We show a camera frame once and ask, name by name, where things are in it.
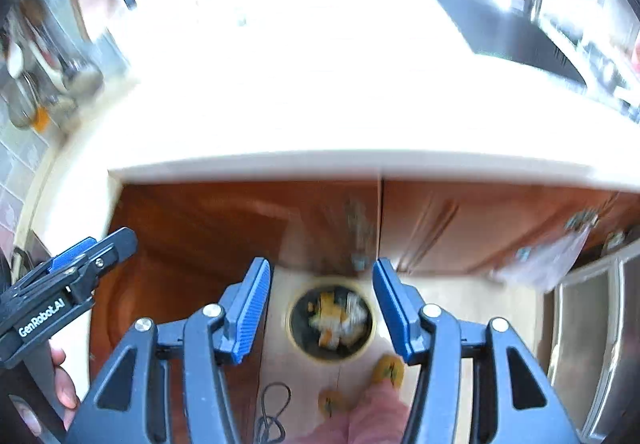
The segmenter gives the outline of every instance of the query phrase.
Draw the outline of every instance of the gray tile backsplash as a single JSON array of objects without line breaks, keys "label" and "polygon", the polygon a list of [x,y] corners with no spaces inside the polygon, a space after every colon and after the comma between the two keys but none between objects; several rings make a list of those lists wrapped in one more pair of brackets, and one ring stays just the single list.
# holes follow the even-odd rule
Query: gray tile backsplash
[{"label": "gray tile backsplash", "polygon": [[15,128],[8,120],[6,102],[0,99],[0,250],[8,260],[35,172],[49,145],[60,137],[60,129],[53,122],[42,134]]}]

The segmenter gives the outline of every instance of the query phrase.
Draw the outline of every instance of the human hand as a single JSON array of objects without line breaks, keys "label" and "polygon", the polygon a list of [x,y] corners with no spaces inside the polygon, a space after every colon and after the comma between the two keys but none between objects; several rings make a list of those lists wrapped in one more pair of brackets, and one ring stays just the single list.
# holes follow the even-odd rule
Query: human hand
[{"label": "human hand", "polygon": [[[51,360],[54,366],[54,384],[56,387],[56,395],[60,404],[65,407],[65,414],[63,417],[63,423],[65,429],[69,429],[71,421],[76,415],[78,406],[80,404],[78,396],[76,395],[76,388],[74,382],[71,380],[69,374],[60,367],[65,362],[66,354],[62,348],[58,348],[49,342],[51,349]],[[29,427],[31,432],[37,437],[42,433],[42,426],[40,421],[36,417],[36,414],[31,409],[21,402],[14,402],[15,409],[18,411],[24,423]]]}]

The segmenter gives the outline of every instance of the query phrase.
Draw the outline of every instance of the black cable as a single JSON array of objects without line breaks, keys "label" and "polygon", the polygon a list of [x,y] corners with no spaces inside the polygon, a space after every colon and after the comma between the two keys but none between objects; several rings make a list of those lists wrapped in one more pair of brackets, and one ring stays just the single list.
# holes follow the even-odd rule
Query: black cable
[{"label": "black cable", "polygon": [[[267,395],[267,390],[270,389],[272,386],[282,386],[287,391],[287,401],[284,403],[284,406],[280,408],[280,411],[273,416],[267,415],[267,409],[264,407],[264,398]],[[291,389],[285,383],[279,382],[279,381],[270,382],[269,384],[267,384],[267,386],[264,387],[262,393],[260,394],[260,411],[262,412],[262,416],[259,417],[258,420],[255,422],[254,442],[256,444],[279,444],[285,439],[287,433],[285,432],[284,426],[282,425],[282,423],[278,420],[278,417],[281,416],[282,412],[284,412],[287,409],[287,406],[289,405],[290,402],[291,402]],[[271,430],[271,427],[274,425],[280,431],[280,435],[279,437],[270,440],[269,432]]]}]

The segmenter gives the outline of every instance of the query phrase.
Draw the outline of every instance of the kitchen sink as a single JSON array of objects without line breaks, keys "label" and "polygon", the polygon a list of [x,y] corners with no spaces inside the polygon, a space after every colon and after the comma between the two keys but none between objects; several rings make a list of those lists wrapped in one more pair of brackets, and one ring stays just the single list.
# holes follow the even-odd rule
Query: kitchen sink
[{"label": "kitchen sink", "polygon": [[587,86],[560,47],[516,8],[502,8],[494,0],[437,1],[476,54],[540,68]]}]

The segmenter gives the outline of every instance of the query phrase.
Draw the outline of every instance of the plastic bag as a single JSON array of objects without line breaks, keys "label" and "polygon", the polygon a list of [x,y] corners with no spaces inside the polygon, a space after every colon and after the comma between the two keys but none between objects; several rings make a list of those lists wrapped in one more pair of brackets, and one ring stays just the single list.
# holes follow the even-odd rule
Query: plastic bag
[{"label": "plastic bag", "polygon": [[516,261],[492,270],[490,277],[509,284],[529,285],[540,292],[553,290],[573,267],[591,231],[571,231],[550,244],[521,249]]}]

